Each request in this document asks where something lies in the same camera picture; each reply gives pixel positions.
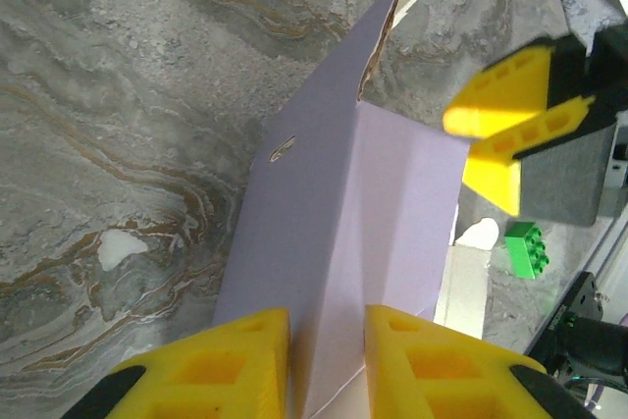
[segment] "lavender cardboard box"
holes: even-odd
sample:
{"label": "lavender cardboard box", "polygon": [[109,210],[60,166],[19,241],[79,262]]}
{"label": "lavender cardboard box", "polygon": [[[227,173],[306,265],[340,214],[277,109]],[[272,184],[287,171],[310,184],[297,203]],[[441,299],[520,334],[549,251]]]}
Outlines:
{"label": "lavender cardboard box", "polygon": [[361,98],[415,1],[377,0],[253,161],[213,323],[289,309],[292,417],[363,368],[365,304],[434,316],[468,143]]}

